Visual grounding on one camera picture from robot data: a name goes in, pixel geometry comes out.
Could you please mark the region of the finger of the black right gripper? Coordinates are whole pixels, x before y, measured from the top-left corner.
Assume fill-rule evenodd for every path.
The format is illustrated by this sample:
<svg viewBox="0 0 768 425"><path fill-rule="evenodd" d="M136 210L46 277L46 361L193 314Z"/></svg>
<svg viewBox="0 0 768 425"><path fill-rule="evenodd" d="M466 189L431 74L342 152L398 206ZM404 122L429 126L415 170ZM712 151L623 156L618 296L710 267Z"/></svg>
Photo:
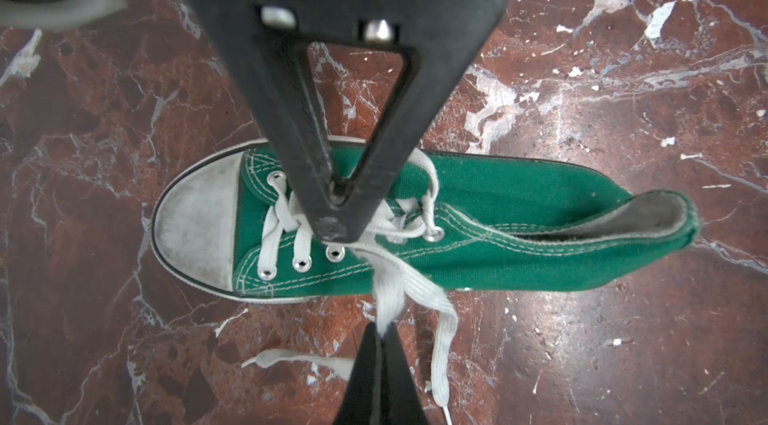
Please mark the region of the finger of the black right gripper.
<svg viewBox="0 0 768 425"><path fill-rule="evenodd" d="M185 0L315 235L350 243L508 0Z"/></svg>

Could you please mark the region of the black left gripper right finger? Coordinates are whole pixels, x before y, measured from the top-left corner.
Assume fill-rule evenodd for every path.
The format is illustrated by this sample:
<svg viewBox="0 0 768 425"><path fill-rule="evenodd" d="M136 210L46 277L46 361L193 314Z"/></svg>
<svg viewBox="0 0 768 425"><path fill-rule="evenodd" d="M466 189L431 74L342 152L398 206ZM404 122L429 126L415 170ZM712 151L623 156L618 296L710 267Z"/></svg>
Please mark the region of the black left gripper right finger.
<svg viewBox="0 0 768 425"><path fill-rule="evenodd" d="M427 425L397 327L388 327L382 342L380 423Z"/></svg>

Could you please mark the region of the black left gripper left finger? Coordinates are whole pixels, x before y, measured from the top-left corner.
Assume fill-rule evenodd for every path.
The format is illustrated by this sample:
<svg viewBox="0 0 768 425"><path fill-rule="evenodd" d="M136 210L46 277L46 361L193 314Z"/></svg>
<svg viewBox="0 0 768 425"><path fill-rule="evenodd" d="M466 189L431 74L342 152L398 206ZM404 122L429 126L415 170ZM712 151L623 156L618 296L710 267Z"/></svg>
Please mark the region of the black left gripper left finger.
<svg viewBox="0 0 768 425"><path fill-rule="evenodd" d="M381 337L365 328L334 425L374 425L381 419Z"/></svg>

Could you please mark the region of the white shoelace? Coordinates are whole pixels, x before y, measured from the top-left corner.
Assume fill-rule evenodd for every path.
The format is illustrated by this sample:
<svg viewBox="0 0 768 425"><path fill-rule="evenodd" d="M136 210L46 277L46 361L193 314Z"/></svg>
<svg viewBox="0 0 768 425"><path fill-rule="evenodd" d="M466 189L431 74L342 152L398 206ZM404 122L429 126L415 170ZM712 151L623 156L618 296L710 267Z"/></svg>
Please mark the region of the white shoelace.
<svg viewBox="0 0 768 425"><path fill-rule="evenodd" d="M363 259L373 271L373 295L377 306L375 338L385 343L395 334L394 321L407 298L438 312L438 329L431 364L432 395L437 405L446 409L449 403L447 375L448 356L458 326L458 316L443 289L407 264L393 252L379 244L385 238L393 244L404 244L410 239L422 238L429 243L440 241L445 232L435 222L435 203L439 193L436 168L427 155L414 150L407 160L426 173L428 186L420 198L398 200L396 208L382 201L361 238L347 245L327 240L326 258L330 262L343 260L346 252ZM269 170L265 160L254 152L247 152L242 165L242 176L249 192L267 201L269 206L263 222L262 238L258 246L249 249L235 268L234 284L240 291L253 291L262 285L269 292L274 282L283 237L293 242L292 266L298 278L290 285L318 283L317 277L308 276L312 265L312 231L301 210L295 193L289 189L285 173Z"/></svg>

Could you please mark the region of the green canvas sneaker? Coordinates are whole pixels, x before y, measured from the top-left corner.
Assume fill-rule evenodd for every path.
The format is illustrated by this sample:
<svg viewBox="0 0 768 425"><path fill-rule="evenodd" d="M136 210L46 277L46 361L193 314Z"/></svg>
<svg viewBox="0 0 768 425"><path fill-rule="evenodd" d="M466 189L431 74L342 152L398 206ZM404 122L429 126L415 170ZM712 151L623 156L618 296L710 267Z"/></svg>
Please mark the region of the green canvas sneaker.
<svg viewBox="0 0 768 425"><path fill-rule="evenodd" d="M562 162L417 154L369 233L444 290L592 289L693 242L683 194L632 194ZM208 293L252 303L367 294L357 245L315 237L264 139L210 155L163 191L152 218L163 266Z"/></svg>

